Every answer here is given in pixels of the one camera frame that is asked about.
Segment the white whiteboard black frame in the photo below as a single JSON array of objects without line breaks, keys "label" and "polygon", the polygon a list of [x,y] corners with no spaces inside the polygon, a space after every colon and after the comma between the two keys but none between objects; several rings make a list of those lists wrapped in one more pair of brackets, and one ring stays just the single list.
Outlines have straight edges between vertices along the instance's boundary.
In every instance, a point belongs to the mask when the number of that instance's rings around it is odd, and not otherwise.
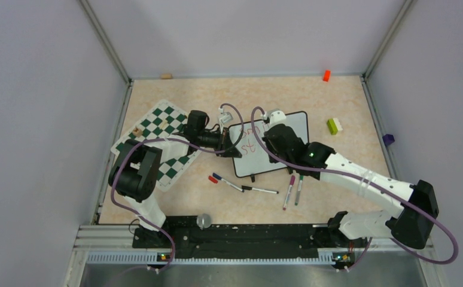
[{"label": "white whiteboard black frame", "polygon": [[[297,137],[307,143],[309,140],[308,117],[304,111],[292,112],[287,114],[286,125],[290,126]],[[261,173],[267,173],[287,166],[282,163],[271,163],[268,154],[262,149],[253,135],[255,130],[259,137],[263,137],[264,132],[270,129],[270,125],[261,119],[255,120],[255,127],[250,122],[246,122],[244,134],[236,148],[241,152],[240,158],[234,158],[234,172],[236,177],[244,178]]]}]

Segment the red marker cap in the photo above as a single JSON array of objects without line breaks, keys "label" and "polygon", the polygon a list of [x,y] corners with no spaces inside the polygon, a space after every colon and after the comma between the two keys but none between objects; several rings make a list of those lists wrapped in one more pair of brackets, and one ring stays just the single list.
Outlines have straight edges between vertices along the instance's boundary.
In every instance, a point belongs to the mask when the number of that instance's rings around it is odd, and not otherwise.
[{"label": "red marker cap", "polygon": [[208,176],[208,179],[209,179],[211,182],[215,183],[215,184],[218,183],[218,180],[217,180],[216,178],[214,178],[213,176]]}]

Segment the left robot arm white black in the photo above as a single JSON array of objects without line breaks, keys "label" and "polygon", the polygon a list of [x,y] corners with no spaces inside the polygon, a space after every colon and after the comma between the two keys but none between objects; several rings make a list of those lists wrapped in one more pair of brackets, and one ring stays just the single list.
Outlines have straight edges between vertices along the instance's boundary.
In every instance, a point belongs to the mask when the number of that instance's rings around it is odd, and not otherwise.
[{"label": "left robot arm white black", "polygon": [[173,135],[148,142],[126,140],[109,174],[109,186],[125,198],[139,216],[140,225],[148,230],[147,240],[155,247],[166,245],[170,238],[169,230],[163,227],[166,215],[153,195],[161,165],[204,148],[218,157],[242,156],[228,128],[220,126],[218,130],[211,130],[207,123],[207,113],[192,110],[181,131]]}]

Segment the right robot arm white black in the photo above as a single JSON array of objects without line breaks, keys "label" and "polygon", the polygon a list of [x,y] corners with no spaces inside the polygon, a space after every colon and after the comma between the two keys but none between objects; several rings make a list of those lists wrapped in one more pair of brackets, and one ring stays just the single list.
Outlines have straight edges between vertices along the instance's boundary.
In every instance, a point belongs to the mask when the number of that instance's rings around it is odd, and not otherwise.
[{"label": "right robot arm white black", "polygon": [[270,161],[288,162],[301,175],[340,185],[382,207],[370,213],[337,213],[328,222],[332,244],[345,246],[360,237],[392,237],[410,248],[425,247],[433,222],[401,201],[436,218],[439,209],[430,183],[419,180],[410,184],[375,173],[351,162],[330,146],[304,142],[284,124],[271,127],[261,139],[270,152]]}]

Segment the blue cap whiteboard marker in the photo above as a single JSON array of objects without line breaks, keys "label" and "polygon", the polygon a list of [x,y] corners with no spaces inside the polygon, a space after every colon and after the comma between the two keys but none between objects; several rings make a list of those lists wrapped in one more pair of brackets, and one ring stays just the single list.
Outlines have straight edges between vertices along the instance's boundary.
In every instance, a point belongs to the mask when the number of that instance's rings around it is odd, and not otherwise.
[{"label": "blue cap whiteboard marker", "polygon": [[232,188],[234,188],[234,189],[236,189],[236,190],[238,190],[238,191],[240,191],[240,192],[242,192],[242,193],[244,192],[244,190],[243,190],[241,187],[239,187],[238,185],[235,185],[234,183],[232,183],[232,182],[230,182],[230,181],[224,179],[222,176],[217,175],[216,173],[213,173],[212,176],[213,176],[215,179],[217,179],[217,180],[219,180],[219,181],[221,181],[221,182],[224,182],[225,184],[231,186]]}]

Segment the black cap whiteboard marker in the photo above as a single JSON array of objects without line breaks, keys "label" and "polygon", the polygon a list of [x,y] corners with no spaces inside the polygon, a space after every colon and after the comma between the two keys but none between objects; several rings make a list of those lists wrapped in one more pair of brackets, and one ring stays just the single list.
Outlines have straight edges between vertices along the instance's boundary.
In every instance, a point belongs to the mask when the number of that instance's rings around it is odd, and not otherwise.
[{"label": "black cap whiteboard marker", "polygon": [[241,189],[242,189],[243,192],[245,192],[245,191],[259,191],[259,192],[264,192],[264,193],[269,193],[269,194],[279,194],[278,191],[266,190],[266,189],[250,187],[250,186],[246,186],[246,185],[241,186]]}]

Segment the magenta cap whiteboard marker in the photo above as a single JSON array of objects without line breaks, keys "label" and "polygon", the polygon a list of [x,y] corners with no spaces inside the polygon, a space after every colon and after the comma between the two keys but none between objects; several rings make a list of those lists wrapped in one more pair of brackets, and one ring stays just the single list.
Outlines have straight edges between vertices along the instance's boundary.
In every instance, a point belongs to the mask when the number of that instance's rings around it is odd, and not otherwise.
[{"label": "magenta cap whiteboard marker", "polygon": [[287,206],[288,206],[288,203],[289,203],[289,200],[290,200],[290,196],[291,196],[291,192],[292,192],[292,189],[293,189],[293,185],[294,185],[295,179],[296,179],[296,176],[295,176],[295,175],[291,175],[291,177],[290,177],[290,182],[289,182],[289,184],[288,184],[287,193],[286,193],[286,196],[285,196],[285,200],[284,200],[284,203],[283,203],[282,210],[286,210],[286,209],[287,209]]}]

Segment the green cap whiteboard marker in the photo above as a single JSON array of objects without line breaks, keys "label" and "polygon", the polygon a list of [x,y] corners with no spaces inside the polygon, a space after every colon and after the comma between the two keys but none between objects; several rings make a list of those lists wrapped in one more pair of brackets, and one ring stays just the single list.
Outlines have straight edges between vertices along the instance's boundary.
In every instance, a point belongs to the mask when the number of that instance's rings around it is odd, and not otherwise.
[{"label": "green cap whiteboard marker", "polygon": [[298,184],[297,184],[296,199],[295,199],[295,202],[294,202],[295,206],[298,206],[299,201],[300,201],[301,191],[302,191],[302,187],[303,187],[303,179],[304,179],[304,176],[300,175],[299,179],[298,179]]}]

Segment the green and white brick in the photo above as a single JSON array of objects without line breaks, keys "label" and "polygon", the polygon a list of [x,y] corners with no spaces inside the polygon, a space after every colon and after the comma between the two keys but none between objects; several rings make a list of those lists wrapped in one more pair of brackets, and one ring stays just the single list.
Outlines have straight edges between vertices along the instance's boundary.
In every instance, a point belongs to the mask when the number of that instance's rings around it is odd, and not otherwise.
[{"label": "green and white brick", "polygon": [[336,135],[343,130],[343,127],[338,118],[329,118],[327,120],[327,127],[331,135]]}]

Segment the green white chess mat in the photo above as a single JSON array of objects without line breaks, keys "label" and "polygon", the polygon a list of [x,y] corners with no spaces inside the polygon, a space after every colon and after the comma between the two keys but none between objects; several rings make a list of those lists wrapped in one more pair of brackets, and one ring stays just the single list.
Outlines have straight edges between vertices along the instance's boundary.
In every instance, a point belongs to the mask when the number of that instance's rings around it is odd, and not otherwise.
[{"label": "green white chess mat", "polygon": [[[172,102],[161,100],[127,130],[126,134],[111,147],[111,152],[118,156],[124,149],[125,142],[128,139],[142,142],[146,139],[174,138],[175,133],[180,132],[182,125],[187,122],[187,116],[188,112]],[[135,127],[139,127],[142,130],[142,136],[139,138],[136,138],[132,134],[132,130]],[[188,170],[193,161],[202,153],[197,150],[190,155],[183,156],[180,152],[169,150],[167,145],[170,145],[171,148],[184,148],[188,151],[188,145],[174,141],[163,140],[145,144],[145,146],[154,146],[163,151],[156,182],[156,188],[163,192],[169,191],[182,174]]]}]

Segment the grey round knob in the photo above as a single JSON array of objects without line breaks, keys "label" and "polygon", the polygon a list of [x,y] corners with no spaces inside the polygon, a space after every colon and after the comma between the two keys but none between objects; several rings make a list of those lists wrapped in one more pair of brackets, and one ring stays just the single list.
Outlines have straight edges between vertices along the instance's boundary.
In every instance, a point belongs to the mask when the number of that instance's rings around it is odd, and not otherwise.
[{"label": "grey round knob", "polygon": [[207,229],[212,225],[212,218],[207,213],[197,216],[197,226],[201,229]]}]

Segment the orange block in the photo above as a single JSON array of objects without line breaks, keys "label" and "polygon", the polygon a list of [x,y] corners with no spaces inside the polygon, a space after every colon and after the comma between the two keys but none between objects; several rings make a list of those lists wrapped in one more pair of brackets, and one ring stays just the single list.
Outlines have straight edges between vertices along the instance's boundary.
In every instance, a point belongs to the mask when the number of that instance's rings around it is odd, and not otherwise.
[{"label": "orange block", "polygon": [[330,80],[330,77],[331,77],[331,71],[330,70],[326,70],[324,72],[324,75],[323,75],[323,78],[322,80],[325,81],[325,82],[328,82]]}]

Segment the brown chess piece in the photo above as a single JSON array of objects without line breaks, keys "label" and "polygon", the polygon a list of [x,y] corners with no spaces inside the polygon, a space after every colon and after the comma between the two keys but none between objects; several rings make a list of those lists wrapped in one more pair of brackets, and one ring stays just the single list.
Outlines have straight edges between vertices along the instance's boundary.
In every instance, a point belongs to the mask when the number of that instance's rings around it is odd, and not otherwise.
[{"label": "brown chess piece", "polygon": [[135,127],[133,130],[132,130],[132,134],[136,137],[136,138],[139,138],[142,136],[142,130],[139,128],[139,127]]}]

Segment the wooden block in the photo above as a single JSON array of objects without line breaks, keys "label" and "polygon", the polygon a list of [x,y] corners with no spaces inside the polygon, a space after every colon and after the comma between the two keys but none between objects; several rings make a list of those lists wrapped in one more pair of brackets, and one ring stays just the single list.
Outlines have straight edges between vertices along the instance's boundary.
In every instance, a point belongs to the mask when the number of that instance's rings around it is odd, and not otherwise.
[{"label": "wooden block", "polygon": [[173,75],[170,73],[165,73],[160,75],[160,79],[162,80],[171,80],[173,78]]}]

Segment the purple block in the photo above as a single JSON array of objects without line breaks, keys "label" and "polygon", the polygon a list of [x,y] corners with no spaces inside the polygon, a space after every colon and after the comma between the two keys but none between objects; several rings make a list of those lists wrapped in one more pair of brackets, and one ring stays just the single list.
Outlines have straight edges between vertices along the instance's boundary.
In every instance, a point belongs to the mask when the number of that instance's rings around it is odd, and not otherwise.
[{"label": "purple block", "polygon": [[395,142],[394,135],[392,134],[385,134],[382,136],[383,144],[388,147]]}]

